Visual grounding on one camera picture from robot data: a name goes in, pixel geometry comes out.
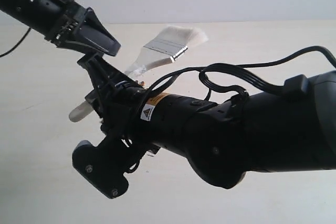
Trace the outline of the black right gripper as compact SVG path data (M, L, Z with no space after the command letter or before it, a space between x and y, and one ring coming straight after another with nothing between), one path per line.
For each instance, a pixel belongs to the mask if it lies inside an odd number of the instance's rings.
M136 139L131 127L137 126L140 110L147 90L135 82L117 84L104 98L101 131L106 135L98 145L108 163L113 163L123 173L133 173L140 160L149 152L155 155L160 147L148 139Z

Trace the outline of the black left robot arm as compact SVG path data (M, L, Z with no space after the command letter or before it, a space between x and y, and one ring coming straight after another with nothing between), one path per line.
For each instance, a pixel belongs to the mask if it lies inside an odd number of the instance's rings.
M85 8L76 0L1 0L1 11L42 34L56 47L84 55L78 65L90 76L93 90L85 99L95 109L103 109L123 89L141 89L104 61L103 55L116 56L121 45L92 8Z

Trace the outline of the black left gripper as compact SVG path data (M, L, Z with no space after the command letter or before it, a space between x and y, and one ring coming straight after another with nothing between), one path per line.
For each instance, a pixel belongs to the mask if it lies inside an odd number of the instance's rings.
M45 36L59 48L91 50L116 56L121 45L107 31L92 8L85 9L75 0L27 0L26 25ZM94 109L103 109L108 99L121 90L136 87L136 82L103 59L88 53L77 61L85 69L93 90L85 100Z

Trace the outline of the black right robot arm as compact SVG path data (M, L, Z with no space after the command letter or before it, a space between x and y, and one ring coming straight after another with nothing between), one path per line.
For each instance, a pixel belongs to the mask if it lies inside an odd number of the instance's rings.
M247 172L335 169L335 72L307 81L293 99L259 93L217 104L175 94L149 100L129 125L143 90L132 84L107 100L111 127L96 147L87 179L109 198L124 194L126 173L161 147L185 157L205 182L225 189Z

